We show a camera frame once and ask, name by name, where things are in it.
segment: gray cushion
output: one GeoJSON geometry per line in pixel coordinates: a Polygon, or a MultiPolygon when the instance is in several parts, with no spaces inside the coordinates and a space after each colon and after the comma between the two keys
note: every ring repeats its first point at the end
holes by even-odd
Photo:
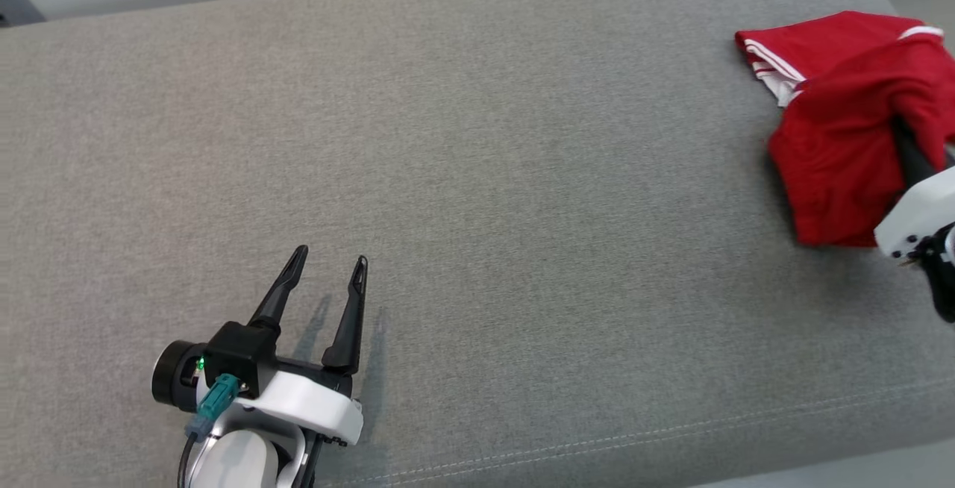
{"type": "Polygon", "coordinates": [[[794,243],[733,32],[886,0],[231,0],[0,34],[7,485],[171,485],[154,359],[371,261],[322,486],[676,486],[955,434],[924,278],[794,243]]]}

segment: clothing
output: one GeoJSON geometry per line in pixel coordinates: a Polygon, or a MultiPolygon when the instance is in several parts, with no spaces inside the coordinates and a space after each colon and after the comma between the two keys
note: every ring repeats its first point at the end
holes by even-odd
{"type": "Polygon", "coordinates": [[[891,119],[905,118],[940,171],[955,140],[955,60],[941,30],[849,12],[736,39],[786,106],[768,149],[798,241],[875,246],[905,189],[891,119]]]}

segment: robotic arm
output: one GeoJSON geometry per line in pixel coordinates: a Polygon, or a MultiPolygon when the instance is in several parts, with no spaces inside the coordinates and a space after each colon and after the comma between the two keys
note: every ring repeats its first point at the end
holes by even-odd
{"type": "Polygon", "coordinates": [[[226,322],[209,342],[172,342],[158,358],[153,399],[198,412],[187,426],[180,486],[308,488],[323,443],[358,443],[364,417],[351,398],[351,376],[358,370],[368,260],[358,257],[320,366],[275,354],[284,305],[307,254],[304,245],[295,250],[248,324],[226,322]],[[195,443],[201,448],[190,467],[195,443]]]}
{"type": "Polygon", "coordinates": [[[876,227],[876,241],[887,257],[906,257],[925,271],[935,309],[955,322],[955,162],[948,156],[947,169],[932,168],[901,117],[893,134],[906,190],[876,227]]]}

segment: white stripe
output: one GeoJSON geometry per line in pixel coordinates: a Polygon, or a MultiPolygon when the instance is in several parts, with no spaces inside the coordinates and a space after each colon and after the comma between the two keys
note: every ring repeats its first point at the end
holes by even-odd
{"type": "Polygon", "coordinates": [[[766,46],[761,45],[761,43],[758,43],[756,40],[746,39],[743,40],[743,43],[746,46],[747,52],[763,57],[763,60],[766,60],[766,62],[770,63],[774,69],[779,70],[779,72],[786,77],[794,79],[798,82],[804,82],[806,80],[806,78],[797,69],[795,69],[792,64],[787,63],[783,57],[779,57],[777,54],[773,53],[770,49],[767,49],[766,46]]]}
{"type": "Polygon", "coordinates": [[[932,27],[931,25],[916,25],[915,27],[906,29],[904,33],[898,36],[898,39],[906,39],[912,35],[918,35],[918,33],[928,33],[929,35],[938,35],[940,37],[945,36],[945,32],[938,27],[932,27]]]}

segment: teal connector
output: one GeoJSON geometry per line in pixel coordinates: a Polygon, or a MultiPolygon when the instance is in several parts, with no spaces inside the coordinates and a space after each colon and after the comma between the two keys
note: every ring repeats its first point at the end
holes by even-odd
{"type": "Polygon", "coordinates": [[[195,415],[185,426],[187,437],[195,434],[195,441],[202,441],[208,437],[216,424],[216,419],[228,409],[237,396],[239,396],[239,378],[233,375],[219,375],[212,389],[205,393],[205,397],[202,397],[202,401],[198,403],[195,415]]]}

